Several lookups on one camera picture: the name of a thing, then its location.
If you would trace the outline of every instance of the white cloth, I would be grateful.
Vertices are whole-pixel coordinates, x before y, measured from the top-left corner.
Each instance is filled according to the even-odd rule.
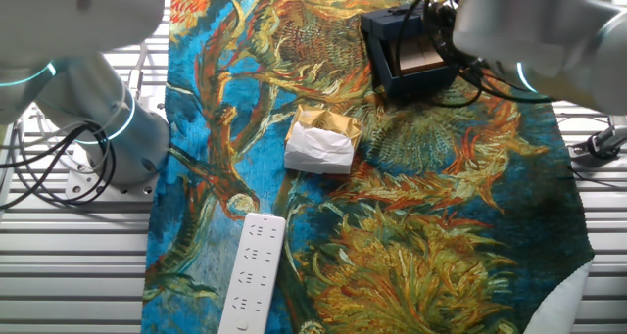
[[[592,261],[572,273],[540,304],[524,334],[568,334],[575,322]]]
[[[351,139],[299,122],[285,144],[285,168],[312,173],[348,174],[355,155]]]

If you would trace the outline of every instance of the white power strip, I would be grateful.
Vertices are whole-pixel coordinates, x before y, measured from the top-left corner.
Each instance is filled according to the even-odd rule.
[[[285,219],[248,213],[217,334],[264,334],[283,247]]]

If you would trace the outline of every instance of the metal grating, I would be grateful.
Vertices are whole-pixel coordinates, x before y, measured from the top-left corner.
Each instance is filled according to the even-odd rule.
[[[615,1],[627,5],[627,0]],[[157,112],[168,70],[166,2],[163,22],[147,40],[150,56],[142,90]],[[138,54],[139,47],[130,46],[107,58],[126,78]],[[566,144],[607,127],[606,116],[568,103],[555,104],[555,113]],[[39,137],[33,119],[25,129],[26,140]],[[29,153],[44,149],[35,146]],[[598,255],[572,333],[627,333],[627,156],[604,166],[574,166],[617,188],[577,183]],[[67,177],[66,169],[56,168],[46,186],[62,193]],[[11,187],[11,199],[24,192],[17,179]],[[94,203],[74,211],[32,197],[5,213],[0,223],[0,333],[140,333],[150,207]]]

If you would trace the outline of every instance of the cloth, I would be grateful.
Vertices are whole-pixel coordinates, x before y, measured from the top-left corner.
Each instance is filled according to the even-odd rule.
[[[592,259],[551,106],[383,104],[359,14],[409,1],[172,0],[144,333],[217,333],[248,212],[287,220],[266,333],[523,333]],[[299,104],[360,121],[350,175],[283,168]]]

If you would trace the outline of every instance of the white tissue paper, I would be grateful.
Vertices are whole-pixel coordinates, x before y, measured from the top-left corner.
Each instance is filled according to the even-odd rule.
[[[285,144],[285,168],[312,173],[349,174],[355,148],[351,139],[325,129],[294,124]]]

